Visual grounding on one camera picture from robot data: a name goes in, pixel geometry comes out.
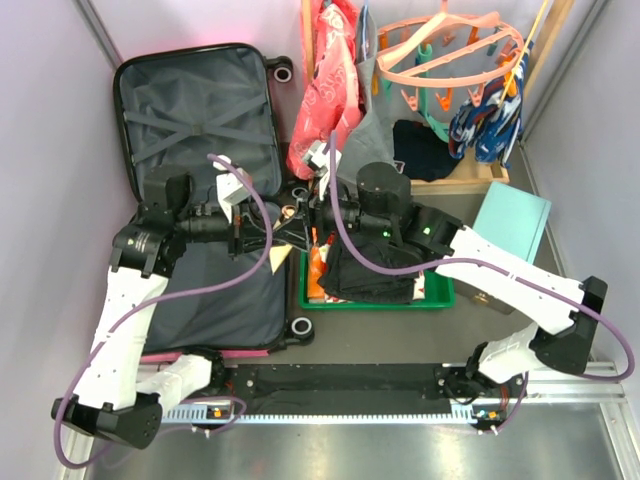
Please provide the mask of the orange item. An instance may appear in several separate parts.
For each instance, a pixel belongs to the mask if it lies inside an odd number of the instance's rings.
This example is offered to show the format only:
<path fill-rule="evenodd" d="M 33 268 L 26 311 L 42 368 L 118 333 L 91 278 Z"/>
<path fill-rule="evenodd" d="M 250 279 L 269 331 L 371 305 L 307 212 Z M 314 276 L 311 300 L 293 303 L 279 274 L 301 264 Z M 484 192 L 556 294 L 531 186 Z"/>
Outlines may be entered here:
<path fill-rule="evenodd" d="M 310 303 L 322 303 L 326 300 L 326 294 L 319 284 L 319 280 L 326 270 L 326 258 L 331 240 L 328 240 L 327 243 L 320 243 L 316 231 L 313 231 L 313 239 L 315 244 L 308 255 L 306 294 Z"/>

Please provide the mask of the green plastic tray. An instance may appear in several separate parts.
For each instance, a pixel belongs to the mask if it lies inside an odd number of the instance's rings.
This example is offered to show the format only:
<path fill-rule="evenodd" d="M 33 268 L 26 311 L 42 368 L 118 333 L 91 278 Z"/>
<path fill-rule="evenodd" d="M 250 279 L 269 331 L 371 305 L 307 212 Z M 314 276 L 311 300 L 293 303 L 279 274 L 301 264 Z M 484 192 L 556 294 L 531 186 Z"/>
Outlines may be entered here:
<path fill-rule="evenodd" d="M 455 305 L 453 281 L 434 272 L 425 273 L 425 298 L 410 304 L 372 304 L 358 302 L 312 302 L 307 295 L 308 255 L 300 254 L 298 304 L 308 310 L 347 310 L 347 311 L 411 311 L 441 310 Z"/>

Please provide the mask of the pink hard-shell suitcase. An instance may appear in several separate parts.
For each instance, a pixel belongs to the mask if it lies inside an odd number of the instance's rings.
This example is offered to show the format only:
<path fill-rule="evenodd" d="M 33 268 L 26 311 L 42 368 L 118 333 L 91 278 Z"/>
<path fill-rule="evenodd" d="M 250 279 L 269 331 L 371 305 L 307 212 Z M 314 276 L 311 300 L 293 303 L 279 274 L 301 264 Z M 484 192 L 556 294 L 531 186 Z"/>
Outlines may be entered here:
<path fill-rule="evenodd" d="M 124 62 L 113 83 L 117 125 L 133 194 L 155 167 L 184 167 L 195 199 L 215 201 L 212 155 L 246 171 L 270 214 L 284 181 L 271 81 L 288 82 L 292 60 L 268 58 L 229 43 L 140 56 Z M 167 292 L 207 287 L 247 271 L 261 250 L 231 256 L 225 242 L 188 243 Z M 286 311 L 287 271 L 269 259 L 251 278 L 222 292 L 159 304 L 144 351 L 190 347 L 273 353 L 294 344 Z"/>

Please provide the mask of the light blue plastic tray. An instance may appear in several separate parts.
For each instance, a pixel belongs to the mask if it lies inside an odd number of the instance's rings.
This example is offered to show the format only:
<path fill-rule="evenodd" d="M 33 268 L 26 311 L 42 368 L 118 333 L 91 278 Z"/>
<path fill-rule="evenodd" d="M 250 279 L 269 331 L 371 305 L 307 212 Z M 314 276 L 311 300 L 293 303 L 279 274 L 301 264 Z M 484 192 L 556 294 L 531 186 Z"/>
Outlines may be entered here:
<path fill-rule="evenodd" d="M 551 206 L 549 200 L 492 182 L 472 228 L 492 244 L 532 264 Z"/>

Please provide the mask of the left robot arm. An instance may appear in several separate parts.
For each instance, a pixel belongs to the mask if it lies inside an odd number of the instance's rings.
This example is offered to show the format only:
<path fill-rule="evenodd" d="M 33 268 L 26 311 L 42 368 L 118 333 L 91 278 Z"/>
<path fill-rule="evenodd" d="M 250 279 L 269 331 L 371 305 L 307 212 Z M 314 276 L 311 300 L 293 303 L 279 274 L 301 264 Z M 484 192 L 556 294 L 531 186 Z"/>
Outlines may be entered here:
<path fill-rule="evenodd" d="M 236 287 L 267 262 L 274 243 L 266 205 L 249 177 L 221 157 L 214 169 L 229 176 L 255 202 L 263 226 L 263 253 L 245 272 L 215 285 L 167 292 L 178 260 L 188 243 L 224 241 L 232 225 L 220 213 L 198 216 L 189 202 L 193 189 L 189 172 L 175 165 L 152 170 L 136 216 L 114 238 L 107 275 L 107 294 L 88 358 L 51 414 L 53 445 L 62 464 L 75 468 L 64 452 L 62 430 L 144 449 L 156 437 L 162 417 L 200 391 L 216 396 L 226 387 L 227 374 L 216 366 L 214 350 L 183 353 L 169 368 L 138 381 L 138 368 L 155 309 L 172 300 L 213 294 Z"/>

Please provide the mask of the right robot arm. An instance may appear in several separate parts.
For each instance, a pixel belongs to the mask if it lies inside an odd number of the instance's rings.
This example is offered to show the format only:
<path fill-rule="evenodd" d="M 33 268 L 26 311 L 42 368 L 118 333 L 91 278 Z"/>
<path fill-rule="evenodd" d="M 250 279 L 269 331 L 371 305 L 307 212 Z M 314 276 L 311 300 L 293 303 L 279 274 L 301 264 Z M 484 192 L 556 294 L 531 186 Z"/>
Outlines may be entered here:
<path fill-rule="evenodd" d="M 500 248 L 447 212 L 416 202 L 409 180 L 385 163 L 359 172 L 355 196 L 340 190 L 337 168 L 321 169 L 311 202 L 312 231 L 326 251 L 318 279 L 326 296 L 349 306 L 407 307 L 420 276 L 473 287 L 528 317 L 528 327 L 480 344 L 466 366 L 476 394 L 542 367 L 584 376 L 607 285 L 572 280 Z"/>

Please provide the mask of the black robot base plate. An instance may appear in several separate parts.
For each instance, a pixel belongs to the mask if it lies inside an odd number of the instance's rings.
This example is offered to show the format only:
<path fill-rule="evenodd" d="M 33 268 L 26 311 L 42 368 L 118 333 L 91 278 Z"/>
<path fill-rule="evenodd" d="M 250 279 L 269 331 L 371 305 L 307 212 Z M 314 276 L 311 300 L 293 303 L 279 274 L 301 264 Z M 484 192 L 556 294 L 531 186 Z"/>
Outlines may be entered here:
<path fill-rule="evenodd" d="M 464 401 L 515 399 L 523 379 L 499 386 L 441 364 L 245 364 L 217 382 L 254 415 L 444 414 Z"/>

